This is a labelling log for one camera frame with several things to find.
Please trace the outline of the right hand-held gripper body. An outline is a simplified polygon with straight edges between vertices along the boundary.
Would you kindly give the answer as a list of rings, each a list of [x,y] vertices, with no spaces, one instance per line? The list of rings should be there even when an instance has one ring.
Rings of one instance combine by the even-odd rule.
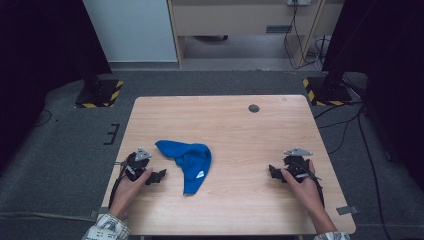
[[[315,179],[315,174],[309,168],[310,160],[304,159],[304,156],[312,156],[312,152],[294,148],[292,150],[286,150],[284,154],[286,155],[283,159],[285,168],[297,182],[302,183],[308,176]]]

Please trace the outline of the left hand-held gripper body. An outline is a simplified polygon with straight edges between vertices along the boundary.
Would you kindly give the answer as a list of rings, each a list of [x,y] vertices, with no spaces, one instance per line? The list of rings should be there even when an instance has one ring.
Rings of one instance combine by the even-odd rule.
[[[121,166],[119,177],[127,176],[129,180],[136,181],[145,171],[152,157],[150,153],[139,147],[135,152],[128,155],[128,157],[120,162]]]

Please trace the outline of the blue towel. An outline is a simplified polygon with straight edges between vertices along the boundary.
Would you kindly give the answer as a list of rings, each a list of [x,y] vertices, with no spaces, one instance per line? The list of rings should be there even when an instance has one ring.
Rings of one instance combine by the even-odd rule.
[[[165,157],[172,158],[182,170],[183,194],[196,194],[211,167],[210,149],[201,143],[189,144],[171,140],[159,140],[155,145]]]

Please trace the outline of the person's left hand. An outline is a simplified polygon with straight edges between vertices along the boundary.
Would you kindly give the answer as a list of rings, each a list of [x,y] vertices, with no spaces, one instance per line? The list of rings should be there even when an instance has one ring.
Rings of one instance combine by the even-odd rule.
[[[114,192],[109,213],[119,219],[123,219],[127,209],[145,185],[146,180],[152,172],[152,168],[147,169],[136,181],[131,181],[127,177],[124,177]]]

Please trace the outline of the person's right hand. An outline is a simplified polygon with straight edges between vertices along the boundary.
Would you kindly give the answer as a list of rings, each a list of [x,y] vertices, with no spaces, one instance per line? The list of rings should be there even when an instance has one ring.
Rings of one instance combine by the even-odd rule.
[[[294,196],[308,213],[317,214],[324,209],[317,186],[311,177],[306,177],[302,183],[299,183],[286,169],[282,169],[281,173]]]

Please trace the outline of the grey tape piece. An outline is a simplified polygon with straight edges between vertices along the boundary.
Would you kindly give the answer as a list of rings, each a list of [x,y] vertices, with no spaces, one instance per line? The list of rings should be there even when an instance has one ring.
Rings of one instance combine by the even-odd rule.
[[[96,220],[99,216],[104,215],[104,214],[107,214],[108,211],[109,211],[109,209],[107,207],[100,207],[97,210],[91,210],[90,211],[90,214],[89,214],[89,217],[91,219]]]
[[[343,207],[338,207],[336,211],[339,215],[345,215],[345,214],[357,214],[360,212],[360,209],[357,206],[343,206]]]

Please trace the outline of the black yellow-striped stand base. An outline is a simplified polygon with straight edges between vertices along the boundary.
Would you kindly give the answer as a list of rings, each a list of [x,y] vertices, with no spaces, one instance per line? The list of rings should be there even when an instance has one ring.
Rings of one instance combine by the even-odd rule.
[[[347,87],[341,83],[328,81],[325,77],[307,77],[302,83],[310,103],[314,106],[341,106],[352,103]]]
[[[86,81],[74,106],[76,108],[112,107],[120,93],[123,82],[118,79],[95,78],[94,82]]]

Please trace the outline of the white cabinet panel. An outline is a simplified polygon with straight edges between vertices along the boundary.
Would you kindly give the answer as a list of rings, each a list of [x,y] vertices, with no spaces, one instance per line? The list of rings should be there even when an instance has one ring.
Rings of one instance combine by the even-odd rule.
[[[109,62],[176,62],[167,0],[83,0]]]

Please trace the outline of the black curtain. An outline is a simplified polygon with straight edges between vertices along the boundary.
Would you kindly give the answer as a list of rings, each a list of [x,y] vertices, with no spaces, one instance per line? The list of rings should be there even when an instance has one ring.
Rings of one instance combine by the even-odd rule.
[[[424,0],[345,0],[324,70],[368,78],[365,104],[390,159],[424,190]]]
[[[0,0],[0,175],[50,91],[110,71],[83,0]]]

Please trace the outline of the dark round base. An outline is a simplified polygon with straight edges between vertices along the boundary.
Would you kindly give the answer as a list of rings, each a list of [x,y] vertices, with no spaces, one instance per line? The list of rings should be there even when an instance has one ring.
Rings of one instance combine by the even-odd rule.
[[[203,42],[221,42],[228,39],[228,35],[222,36],[194,36],[195,39]]]

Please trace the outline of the light wooden desk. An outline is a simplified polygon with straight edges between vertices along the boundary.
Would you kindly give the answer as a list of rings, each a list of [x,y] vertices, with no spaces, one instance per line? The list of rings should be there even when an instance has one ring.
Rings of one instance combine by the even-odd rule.
[[[312,0],[287,6],[287,0],[167,0],[177,59],[183,62],[189,36],[284,34],[289,56],[306,62],[313,39],[333,34],[345,0]]]

